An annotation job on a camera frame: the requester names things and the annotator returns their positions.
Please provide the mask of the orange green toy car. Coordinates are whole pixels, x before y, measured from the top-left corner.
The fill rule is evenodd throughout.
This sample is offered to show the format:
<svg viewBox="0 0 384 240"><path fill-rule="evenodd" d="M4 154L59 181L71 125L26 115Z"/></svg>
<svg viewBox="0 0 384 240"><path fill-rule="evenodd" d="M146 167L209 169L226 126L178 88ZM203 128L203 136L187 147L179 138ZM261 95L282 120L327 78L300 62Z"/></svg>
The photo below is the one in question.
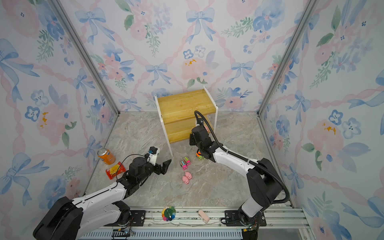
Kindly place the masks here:
<svg viewBox="0 0 384 240"><path fill-rule="evenodd" d="M199 161L201 161L201 160L204 159L204 157L201 155L200 152L197 152L197 153L196 153L196 156L197 156L197 158L198 158Z"/></svg>

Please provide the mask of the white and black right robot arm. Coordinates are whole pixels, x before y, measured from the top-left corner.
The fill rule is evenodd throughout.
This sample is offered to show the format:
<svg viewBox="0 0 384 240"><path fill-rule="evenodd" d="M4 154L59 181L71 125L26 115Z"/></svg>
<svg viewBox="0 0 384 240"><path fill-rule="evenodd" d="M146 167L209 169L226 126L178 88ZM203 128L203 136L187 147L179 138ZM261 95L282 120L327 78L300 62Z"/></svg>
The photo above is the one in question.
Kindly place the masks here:
<svg viewBox="0 0 384 240"><path fill-rule="evenodd" d="M287 186L268 159L249 159L227 149L218 141L212 141L203 126L192 129L190 145L198 147L204 158L224 165L246 178L251 196L239 207L237 220L243 226L257 223L262 212L271 205L290 201Z"/></svg>

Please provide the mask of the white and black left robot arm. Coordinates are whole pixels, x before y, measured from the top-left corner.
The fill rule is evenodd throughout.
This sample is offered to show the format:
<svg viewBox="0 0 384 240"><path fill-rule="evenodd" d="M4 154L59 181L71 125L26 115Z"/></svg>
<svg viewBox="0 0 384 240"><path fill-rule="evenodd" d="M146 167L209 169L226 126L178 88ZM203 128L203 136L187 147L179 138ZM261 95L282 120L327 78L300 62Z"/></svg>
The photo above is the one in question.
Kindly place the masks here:
<svg viewBox="0 0 384 240"><path fill-rule="evenodd" d="M137 157L110 186L92 194L58 199L33 231L36 240L77 240L107 225L127 226L134 220L124 199L135 193L152 175L164 175L171 160L157 164L156 156Z"/></svg>

